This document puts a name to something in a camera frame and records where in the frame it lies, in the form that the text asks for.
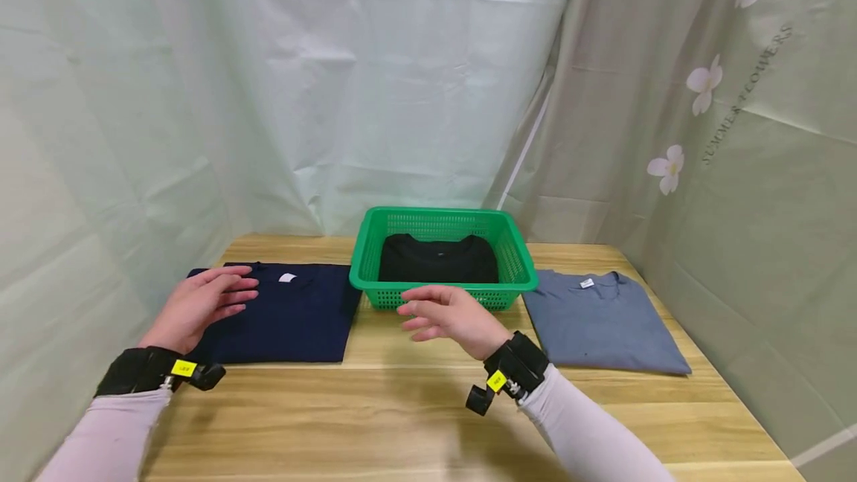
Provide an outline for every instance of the wrist-mounted device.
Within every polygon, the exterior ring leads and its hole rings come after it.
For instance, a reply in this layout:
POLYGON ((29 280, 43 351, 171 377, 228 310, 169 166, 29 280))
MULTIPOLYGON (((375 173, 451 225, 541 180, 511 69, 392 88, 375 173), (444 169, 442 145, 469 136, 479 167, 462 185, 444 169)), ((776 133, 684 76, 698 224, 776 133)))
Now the wrist-mounted device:
POLYGON ((226 374, 220 364, 193 363, 179 352, 161 347, 129 348, 109 365, 95 396, 140 393, 171 388, 182 382, 208 391, 226 374))
POLYGON ((529 337, 516 331, 512 339, 485 359, 486 387, 474 385, 467 397, 467 408, 485 415, 500 391, 506 391, 515 401, 522 401, 545 380, 548 357, 529 337))

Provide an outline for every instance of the folded clothing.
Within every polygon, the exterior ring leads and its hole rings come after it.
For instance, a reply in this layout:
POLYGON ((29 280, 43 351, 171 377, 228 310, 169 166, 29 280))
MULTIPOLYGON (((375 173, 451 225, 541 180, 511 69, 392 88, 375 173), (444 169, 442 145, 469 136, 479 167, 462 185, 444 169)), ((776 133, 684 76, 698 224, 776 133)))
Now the folded clothing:
POLYGON ((645 289, 625 275, 538 270, 524 293, 536 334, 554 364, 690 374, 691 367, 645 289))
POLYGON ((378 281, 412 283, 500 283, 497 257, 484 238, 422 242, 392 234, 380 251, 378 281))
MULTIPOLYGON (((216 322, 188 356, 202 363, 342 362, 360 291, 349 266, 248 264, 259 296, 216 322)), ((204 269, 192 270, 188 277, 204 269)))

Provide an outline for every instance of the folded gray t-shirt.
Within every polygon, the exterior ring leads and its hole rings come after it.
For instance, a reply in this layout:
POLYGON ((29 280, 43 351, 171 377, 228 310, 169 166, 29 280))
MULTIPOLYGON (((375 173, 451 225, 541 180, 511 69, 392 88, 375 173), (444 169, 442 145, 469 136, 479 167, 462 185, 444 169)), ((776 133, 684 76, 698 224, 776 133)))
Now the folded gray t-shirt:
POLYGON ((690 374, 641 285, 617 272, 569 275, 538 270, 524 293, 536 334, 552 363, 690 374))

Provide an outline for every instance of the folded black t-shirt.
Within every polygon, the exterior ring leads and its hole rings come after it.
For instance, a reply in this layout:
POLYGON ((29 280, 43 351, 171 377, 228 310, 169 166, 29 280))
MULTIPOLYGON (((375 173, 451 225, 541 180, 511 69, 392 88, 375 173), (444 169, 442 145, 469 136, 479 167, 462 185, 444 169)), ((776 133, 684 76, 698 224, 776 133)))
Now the folded black t-shirt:
POLYGON ((421 242, 393 234, 380 252, 378 281, 411 283, 500 283, 497 257, 484 238, 421 242))

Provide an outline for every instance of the yellow label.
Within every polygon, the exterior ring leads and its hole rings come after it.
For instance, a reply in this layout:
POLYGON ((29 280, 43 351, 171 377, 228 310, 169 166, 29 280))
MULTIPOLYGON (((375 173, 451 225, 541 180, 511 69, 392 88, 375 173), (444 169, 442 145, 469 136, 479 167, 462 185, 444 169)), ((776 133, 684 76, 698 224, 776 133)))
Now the yellow label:
POLYGON ((170 373, 176 376, 191 377, 194 370, 196 370, 196 363, 191 363, 184 359, 176 359, 176 363, 173 365, 173 370, 170 373))
POLYGON ((487 386, 491 387, 495 393, 500 392, 504 385, 506 385, 506 376, 503 376, 500 370, 497 370, 496 373, 492 374, 486 382, 487 386))

